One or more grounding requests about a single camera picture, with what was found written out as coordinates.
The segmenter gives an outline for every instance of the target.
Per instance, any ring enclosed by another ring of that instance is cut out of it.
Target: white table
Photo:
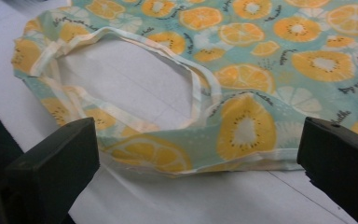
[[[13,76],[13,39],[21,36],[24,24],[42,10],[66,5],[64,0],[49,0],[24,14],[0,1],[0,120],[24,151],[58,126]],[[127,48],[128,55],[150,60],[147,53],[138,53],[128,44],[115,42],[115,48]],[[125,56],[117,51],[116,57]],[[130,63],[130,75],[136,72],[132,67]],[[185,90],[183,87],[174,91],[186,98]],[[156,108],[165,111],[163,120],[168,126],[177,123],[178,115],[169,109],[152,106],[145,110]],[[356,223],[312,186],[303,171],[218,173],[170,179],[115,169],[104,155],[101,162],[103,166],[70,211],[77,224]]]

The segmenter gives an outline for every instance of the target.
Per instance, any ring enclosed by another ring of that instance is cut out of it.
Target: fruit print fabric
[[[163,131],[60,84],[55,59],[106,34],[191,72],[188,123]],[[297,169],[306,116],[358,133],[358,1],[73,0],[15,44],[15,75],[57,122],[94,117],[100,150],[138,172]]]

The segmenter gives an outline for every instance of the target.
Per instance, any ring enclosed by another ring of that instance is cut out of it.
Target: white surface
[[[65,4],[64,0],[49,0],[35,8],[41,11]],[[51,116],[12,75],[12,40],[21,36],[24,24],[31,17],[0,2],[0,119],[23,150],[33,147],[57,129]],[[158,67],[142,69],[156,58],[128,44],[115,42],[113,47],[120,50],[113,51],[112,57],[124,60],[114,66],[118,71],[117,79],[112,80],[112,85],[116,85],[112,91],[114,94],[103,97],[113,97],[118,101],[129,97],[126,100],[131,102],[134,112],[140,111],[150,119],[162,120],[166,128],[180,123],[189,112],[186,108],[189,97],[186,90],[189,87],[185,78],[172,72],[177,67],[162,63]],[[81,61],[84,60],[83,54],[91,53],[74,54],[66,60]],[[62,68],[65,64],[69,64],[68,61],[62,61]],[[167,79],[158,78],[161,73],[155,70],[161,67],[170,73],[172,79],[168,81],[174,82],[173,88],[163,90]],[[131,82],[131,76],[136,76],[139,71],[144,71],[147,78],[138,84]],[[77,82],[79,79],[66,81]],[[170,94],[161,95],[154,91]],[[146,101],[149,101],[148,107],[144,104]],[[104,155],[101,155],[101,161],[103,167],[71,209],[70,214],[77,224],[356,223],[312,186],[302,171],[219,173],[169,179],[112,168],[110,159]]]

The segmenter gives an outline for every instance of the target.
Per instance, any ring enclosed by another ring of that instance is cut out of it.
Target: folded fabric
[[[183,66],[191,119],[161,130],[63,85],[57,59],[107,35]],[[100,150],[138,172],[297,169],[306,116],[358,133],[358,1],[75,0],[15,42],[16,77],[57,122],[94,117]]]

